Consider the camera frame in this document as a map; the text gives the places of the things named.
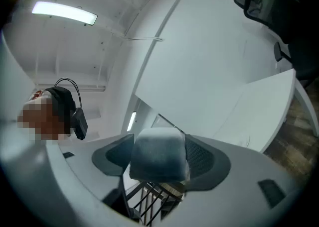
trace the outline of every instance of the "ceiling light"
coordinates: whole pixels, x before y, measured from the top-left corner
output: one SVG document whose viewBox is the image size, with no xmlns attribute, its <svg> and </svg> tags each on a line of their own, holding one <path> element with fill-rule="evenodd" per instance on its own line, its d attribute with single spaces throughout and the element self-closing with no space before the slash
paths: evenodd
<svg viewBox="0 0 319 227">
<path fill-rule="evenodd" d="M 98 17 L 96 14 L 92 14 L 75 7 L 44 1 L 38 1 L 32 10 L 32 13 L 65 17 L 87 23 L 89 25 L 93 25 Z"/>
<path fill-rule="evenodd" d="M 133 125 L 133 122 L 134 122 L 134 119 L 135 119 L 135 115 L 136 115 L 136 112 L 133 112 L 132 116 L 131 116 L 130 123 L 129 123 L 128 131 L 130 131 L 131 128 L 132 128 L 132 125 Z"/>
</svg>

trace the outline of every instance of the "chair seat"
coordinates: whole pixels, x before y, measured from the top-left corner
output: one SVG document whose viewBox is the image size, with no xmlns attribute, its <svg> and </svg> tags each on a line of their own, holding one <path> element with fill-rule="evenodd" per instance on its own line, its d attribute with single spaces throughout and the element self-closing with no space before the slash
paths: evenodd
<svg viewBox="0 0 319 227">
<path fill-rule="evenodd" d="M 296 37 L 288 49 L 298 80 L 313 79 L 319 75 L 319 52 L 313 40 Z"/>
</svg>

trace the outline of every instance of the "cable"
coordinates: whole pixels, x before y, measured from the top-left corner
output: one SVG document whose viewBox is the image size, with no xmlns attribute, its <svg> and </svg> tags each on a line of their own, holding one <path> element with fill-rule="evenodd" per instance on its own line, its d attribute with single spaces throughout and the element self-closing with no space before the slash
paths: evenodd
<svg viewBox="0 0 319 227">
<path fill-rule="evenodd" d="M 67 81 L 69 81 L 71 84 L 73 84 L 73 86 L 75 87 L 76 92 L 78 93 L 78 96 L 79 96 L 80 108 L 82 108 L 82 101 L 81 101 L 81 95 L 80 95 L 80 92 L 79 92 L 79 88 L 78 88 L 77 84 L 76 84 L 72 79 L 69 79 L 69 78 L 67 78 L 67 77 L 60 78 L 60 79 L 55 83 L 54 87 L 56 87 L 57 84 L 60 83 L 60 82 L 63 81 L 63 80 L 67 80 Z"/>
</svg>

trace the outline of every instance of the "chair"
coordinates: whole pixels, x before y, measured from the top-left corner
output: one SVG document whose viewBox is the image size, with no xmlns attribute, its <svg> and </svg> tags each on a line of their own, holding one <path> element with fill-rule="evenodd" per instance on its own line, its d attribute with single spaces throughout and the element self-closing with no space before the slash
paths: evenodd
<svg viewBox="0 0 319 227">
<path fill-rule="evenodd" d="M 309 85 L 319 74 L 316 44 L 305 31 L 304 19 L 298 0 L 234 0 L 244 9 L 247 18 L 260 22 L 274 31 L 288 44 L 290 57 L 281 51 L 279 42 L 274 46 L 277 61 L 282 58 L 291 62 L 298 80 Z"/>
</svg>

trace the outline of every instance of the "black office chair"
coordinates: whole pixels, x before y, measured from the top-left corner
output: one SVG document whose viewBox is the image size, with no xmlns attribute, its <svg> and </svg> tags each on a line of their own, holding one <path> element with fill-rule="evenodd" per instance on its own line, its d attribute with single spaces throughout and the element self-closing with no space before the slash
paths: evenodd
<svg viewBox="0 0 319 227">
<path fill-rule="evenodd" d="M 281 51 L 279 42 L 274 46 L 275 58 L 291 62 L 296 78 L 309 85 L 319 75 L 318 48 L 308 36 L 298 0 L 234 0 L 244 9 L 247 18 L 260 22 L 274 31 L 288 44 L 290 57 Z"/>
</svg>

